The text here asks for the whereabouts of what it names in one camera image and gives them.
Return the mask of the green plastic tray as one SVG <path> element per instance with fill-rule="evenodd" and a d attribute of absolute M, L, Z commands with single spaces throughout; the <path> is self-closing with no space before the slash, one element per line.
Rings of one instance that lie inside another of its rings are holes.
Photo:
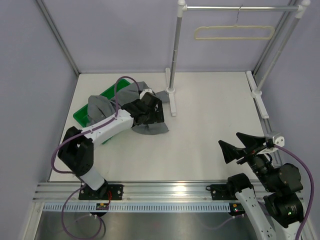
<path fill-rule="evenodd" d="M 116 86 L 116 92 L 119 92 L 121 89 L 129 86 L 130 84 L 131 83 L 128 80 L 122 78 Z M 114 89 L 115 89 L 115 85 L 113 84 L 111 87 L 103 91 L 100 94 L 100 96 L 103 96 L 108 100 L 110 100 L 115 96 Z M 84 105 L 73 114 L 73 118 L 76 120 L 76 122 L 79 123 L 84 128 L 88 127 L 89 124 L 94 124 L 94 121 L 92 120 L 92 118 L 89 117 L 88 106 L 89 106 L 88 104 Z"/>

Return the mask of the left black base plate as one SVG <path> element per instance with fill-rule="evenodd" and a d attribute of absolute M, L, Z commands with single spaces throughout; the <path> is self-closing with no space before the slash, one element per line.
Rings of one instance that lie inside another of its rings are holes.
<path fill-rule="evenodd" d="M 85 186 L 84 189 L 80 190 L 78 199 L 86 201 L 121 201 L 123 198 L 123 188 L 122 184 L 103 185 L 98 190 Z"/>

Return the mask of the cream hanger with metal hook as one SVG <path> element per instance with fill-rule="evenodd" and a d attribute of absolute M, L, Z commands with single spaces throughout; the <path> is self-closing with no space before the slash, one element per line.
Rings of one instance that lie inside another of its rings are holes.
<path fill-rule="evenodd" d="M 238 25 L 241 5 L 237 10 L 234 25 L 200 26 L 194 31 L 196 41 L 219 41 L 219 40 L 249 40 L 266 41 L 274 35 L 275 28 L 271 25 Z"/>

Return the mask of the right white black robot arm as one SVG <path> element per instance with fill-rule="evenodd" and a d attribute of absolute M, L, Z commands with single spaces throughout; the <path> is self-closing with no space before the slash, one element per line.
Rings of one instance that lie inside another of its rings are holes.
<path fill-rule="evenodd" d="M 237 132 L 236 136 L 243 148 L 223 140 L 218 144 L 226 164 L 236 161 L 247 163 L 264 189 L 269 193 L 263 197 L 264 206 L 271 217 L 269 222 L 254 187 L 244 173 L 230 176 L 226 183 L 226 193 L 240 201 L 259 240 L 297 240 L 299 227 L 304 220 L 304 208 L 297 196 L 303 189 L 299 169 L 291 163 L 275 167 L 267 155 L 285 145 L 285 138 L 276 132 L 267 136 L 253 136 Z"/>

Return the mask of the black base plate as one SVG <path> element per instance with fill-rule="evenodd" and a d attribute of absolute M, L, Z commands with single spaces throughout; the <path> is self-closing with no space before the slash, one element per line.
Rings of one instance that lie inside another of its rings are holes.
<path fill-rule="evenodd" d="M 80 190 L 78 199 L 86 201 L 121 201 L 123 198 L 123 188 L 122 184 L 103 185 L 98 190 L 85 186 L 84 189 Z"/>
<path fill-rule="evenodd" d="M 211 198 L 214 201 L 222 200 L 237 200 L 235 196 L 235 188 L 229 183 L 215 183 L 205 187 L 210 192 Z"/>

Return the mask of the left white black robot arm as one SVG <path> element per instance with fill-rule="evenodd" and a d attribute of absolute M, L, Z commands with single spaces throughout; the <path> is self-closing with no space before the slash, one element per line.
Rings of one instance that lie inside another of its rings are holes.
<path fill-rule="evenodd" d="M 79 198 L 82 200 L 107 200 L 121 191 L 113 187 L 94 167 L 94 151 L 103 142 L 135 126 L 164 123 L 162 101 L 150 90 L 123 106 L 117 106 L 108 118 L 85 127 L 69 128 L 57 151 L 58 158 L 84 183 Z"/>

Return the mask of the aluminium mounting rail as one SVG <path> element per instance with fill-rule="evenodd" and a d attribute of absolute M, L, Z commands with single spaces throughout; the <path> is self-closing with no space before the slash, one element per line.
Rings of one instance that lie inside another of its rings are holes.
<path fill-rule="evenodd" d="M 122 203 L 206 203 L 212 200 L 206 190 L 209 182 L 122 182 Z M 79 182 L 41 182 L 33 202 L 64 202 L 79 189 Z"/>

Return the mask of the aluminium frame post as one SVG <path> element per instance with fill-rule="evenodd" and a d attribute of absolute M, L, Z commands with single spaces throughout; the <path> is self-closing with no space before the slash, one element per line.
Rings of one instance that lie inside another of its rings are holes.
<path fill-rule="evenodd" d="M 290 18 L 290 12 L 289 11 L 284 11 L 282 15 L 280 16 L 279 21 L 277 22 L 275 28 L 274 28 L 274 34 L 271 37 L 271 39 L 267 42 L 267 45 L 263 49 L 257 64 L 255 65 L 253 71 L 252 71 L 252 76 L 256 77 L 257 74 L 259 73 L 259 70 L 261 69 L 262 65 L 266 62 L 267 58 L 269 57 L 272 49 L 274 48 L 276 41 L 278 37 L 280 36 L 282 30 L 284 27 L 287 25 L 289 18 Z"/>
<path fill-rule="evenodd" d="M 37 5 L 39 11 L 41 12 L 49 30 L 51 31 L 51 33 L 53 34 L 59 48 L 61 49 L 62 53 L 64 54 L 68 64 L 70 65 L 72 71 L 74 72 L 74 74 L 79 77 L 79 75 L 81 74 L 81 71 L 79 70 L 75 60 L 73 59 L 55 21 L 54 18 L 52 17 L 46 3 L 44 0 L 35 0 L 34 1 L 35 4 Z"/>

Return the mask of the metal clothes rack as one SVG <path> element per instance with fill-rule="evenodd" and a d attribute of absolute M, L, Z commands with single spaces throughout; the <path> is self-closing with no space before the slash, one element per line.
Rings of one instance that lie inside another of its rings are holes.
<path fill-rule="evenodd" d="M 168 93 L 169 97 L 169 106 L 170 106 L 170 113 L 171 116 L 175 117 L 177 115 L 177 106 L 175 100 L 175 87 L 174 87 L 174 80 L 176 74 L 176 66 L 177 66 L 177 57 L 178 57 L 178 48 L 179 48 L 179 41 L 180 41 L 180 34 L 182 28 L 182 20 L 183 14 L 187 11 L 225 11 L 225 12 L 282 12 L 282 17 L 280 18 L 276 27 L 269 26 L 269 25 L 221 25 L 221 26 L 201 26 L 198 27 L 194 31 L 194 39 L 196 41 L 268 41 L 266 47 L 264 48 L 261 56 L 258 59 L 258 62 L 253 70 L 253 73 L 248 71 L 246 73 L 248 77 L 248 83 L 251 89 L 251 97 L 253 98 L 260 117 L 263 120 L 269 119 L 269 114 L 265 107 L 265 104 L 262 100 L 262 87 L 266 80 L 268 79 L 270 73 L 274 69 L 282 51 L 284 50 L 287 42 L 289 41 L 293 31 L 295 30 L 296 26 L 298 25 L 300 19 L 305 14 L 307 8 L 310 6 L 311 2 L 309 0 L 291 0 L 288 5 L 284 6 L 191 6 L 187 5 L 184 0 L 179 0 L 177 2 L 177 19 L 175 25 L 175 34 L 174 34 L 174 44 L 173 44 L 173 53 L 172 53 L 172 60 L 171 66 L 165 69 L 165 76 L 167 80 L 167 88 L 166 92 Z M 262 64 L 266 61 L 269 52 L 271 52 L 272 47 L 274 46 L 277 37 L 280 35 L 281 30 L 284 29 L 286 24 L 289 21 L 291 15 L 294 15 L 294 19 L 290 24 L 287 32 L 285 33 L 282 42 L 280 43 L 274 57 L 272 58 L 271 63 L 269 64 L 267 70 L 265 71 L 264 75 L 262 76 L 260 83 L 256 84 L 254 76 L 260 70 Z M 207 36 L 207 37 L 200 37 L 198 33 L 204 30 L 244 30 L 244 29 L 261 29 L 261 30 L 269 30 L 268 36 Z"/>

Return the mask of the aluminium frame post left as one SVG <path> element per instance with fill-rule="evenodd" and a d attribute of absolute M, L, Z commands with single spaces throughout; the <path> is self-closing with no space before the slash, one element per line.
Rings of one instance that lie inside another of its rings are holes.
<path fill-rule="evenodd" d="M 62 53 L 64 54 L 68 64 L 70 65 L 72 71 L 74 72 L 74 74 L 79 77 L 79 75 L 81 74 L 81 71 L 79 70 L 75 60 L 73 59 L 55 21 L 54 18 L 52 17 L 46 3 L 44 0 L 35 0 L 34 1 L 35 4 L 37 5 L 39 11 L 41 12 L 49 30 L 51 31 L 51 33 L 53 34 L 59 48 L 61 49 Z"/>

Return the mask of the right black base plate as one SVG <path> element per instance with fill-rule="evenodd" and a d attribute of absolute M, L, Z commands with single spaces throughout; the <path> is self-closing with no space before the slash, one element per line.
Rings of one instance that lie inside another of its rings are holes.
<path fill-rule="evenodd" d="M 235 196 L 235 188 L 229 183 L 215 183 L 205 187 L 210 192 L 211 198 L 214 201 L 222 200 L 237 200 Z"/>

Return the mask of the aluminium frame post right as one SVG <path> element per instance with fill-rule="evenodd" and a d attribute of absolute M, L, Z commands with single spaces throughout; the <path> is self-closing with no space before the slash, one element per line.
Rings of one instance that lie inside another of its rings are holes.
<path fill-rule="evenodd" d="M 252 71 L 252 76 L 256 77 L 257 74 L 259 73 L 259 70 L 261 69 L 262 65 L 266 62 L 267 58 L 269 57 L 272 49 L 274 48 L 276 41 L 278 37 L 280 36 L 282 30 L 284 27 L 287 25 L 289 18 L 290 18 L 290 12 L 289 11 L 284 11 L 282 15 L 280 16 L 279 21 L 277 22 L 275 28 L 274 28 L 274 34 L 271 37 L 271 39 L 267 42 L 267 45 L 263 49 L 257 64 L 255 65 L 253 71 Z"/>

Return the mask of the grey button-up shirt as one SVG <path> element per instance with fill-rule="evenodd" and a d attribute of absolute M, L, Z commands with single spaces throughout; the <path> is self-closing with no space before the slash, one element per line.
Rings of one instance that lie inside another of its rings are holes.
<path fill-rule="evenodd" d="M 149 86 L 144 82 L 132 83 L 117 92 L 118 104 L 120 106 L 130 103 L 140 97 L 138 90 L 148 89 Z M 116 112 L 116 100 L 114 97 L 108 99 L 102 95 L 91 95 L 88 98 L 87 115 L 89 127 L 94 125 Z M 142 124 L 132 128 L 132 130 L 141 135 L 159 135 L 169 132 L 166 123 Z"/>

